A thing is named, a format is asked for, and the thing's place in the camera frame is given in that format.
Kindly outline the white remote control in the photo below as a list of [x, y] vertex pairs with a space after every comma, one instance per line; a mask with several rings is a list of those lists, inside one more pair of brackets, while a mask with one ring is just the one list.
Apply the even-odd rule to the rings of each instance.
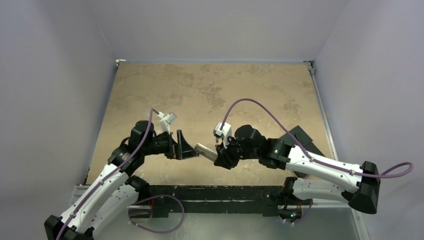
[[194, 147], [194, 149], [203, 157], [206, 159], [212, 161], [213, 163], [217, 160], [218, 154], [215, 150], [212, 150], [205, 145], [202, 145], [200, 143], [197, 143]]

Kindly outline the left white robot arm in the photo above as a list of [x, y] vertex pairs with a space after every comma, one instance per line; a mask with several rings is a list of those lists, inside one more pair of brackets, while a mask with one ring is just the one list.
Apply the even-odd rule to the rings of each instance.
[[81, 195], [60, 216], [51, 215], [44, 228], [49, 240], [94, 240], [121, 212], [133, 203], [142, 205], [149, 199], [149, 184], [134, 175], [145, 157], [163, 154], [168, 159], [198, 157], [181, 130], [159, 135], [147, 120], [138, 121], [109, 157], [107, 164]]

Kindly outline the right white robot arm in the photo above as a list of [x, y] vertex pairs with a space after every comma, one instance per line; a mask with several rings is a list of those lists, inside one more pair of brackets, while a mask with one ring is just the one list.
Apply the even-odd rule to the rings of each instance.
[[347, 203], [351, 208], [376, 214], [381, 181], [377, 166], [369, 161], [362, 164], [336, 161], [304, 150], [299, 142], [266, 138], [251, 125], [232, 127], [219, 122], [213, 135], [221, 139], [216, 146], [214, 165], [225, 169], [237, 166], [240, 160], [258, 160], [270, 169], [300, 172], [318, 180], [294, 178], [281, 189], [280, 196], [288, 204], [296, 200], [326, 199]]

